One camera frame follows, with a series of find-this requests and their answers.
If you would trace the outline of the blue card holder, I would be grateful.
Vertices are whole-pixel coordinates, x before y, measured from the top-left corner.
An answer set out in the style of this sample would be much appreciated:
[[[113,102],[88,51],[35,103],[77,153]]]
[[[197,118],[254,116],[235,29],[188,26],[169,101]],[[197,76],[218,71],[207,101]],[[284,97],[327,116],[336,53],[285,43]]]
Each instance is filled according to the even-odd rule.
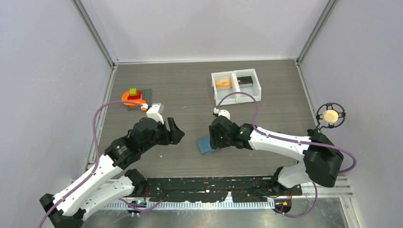
[[[205,155],[219,150],[219,148],[212,148],[210,142],[211,138],[209,136],[197,140],[197,145],[201,154]]]

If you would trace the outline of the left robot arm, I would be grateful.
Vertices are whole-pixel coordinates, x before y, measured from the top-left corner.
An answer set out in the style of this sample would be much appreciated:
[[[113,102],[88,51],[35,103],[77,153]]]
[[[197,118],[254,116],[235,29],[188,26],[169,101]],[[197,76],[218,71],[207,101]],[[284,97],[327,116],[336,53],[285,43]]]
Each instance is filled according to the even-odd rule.
[[[106,204],[132,194],[144,196],[147,180],[127,167],[156,145],[178,144],[185,136],[173,118],[168,123],[144,117],[127,135],[112,141],[94,166],[58,194],[45,194],[40,203],[56,228],[79,228]]]

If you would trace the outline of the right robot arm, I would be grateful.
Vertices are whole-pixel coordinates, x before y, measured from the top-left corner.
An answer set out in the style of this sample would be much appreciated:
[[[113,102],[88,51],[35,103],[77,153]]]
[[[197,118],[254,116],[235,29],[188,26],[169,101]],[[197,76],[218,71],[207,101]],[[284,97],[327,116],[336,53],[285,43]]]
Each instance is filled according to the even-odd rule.
[[[273,175],[271,188],[278,195],[307,182],[332,188],[344,156],[340,149],[321,132],[308,129],[307,136],[276,133],[254,124],[238,126],[225,116],[218,116],[209,126],[210,144],[214,149],[238,149],[274,152],[295,159],[298,164],[279,167]]]

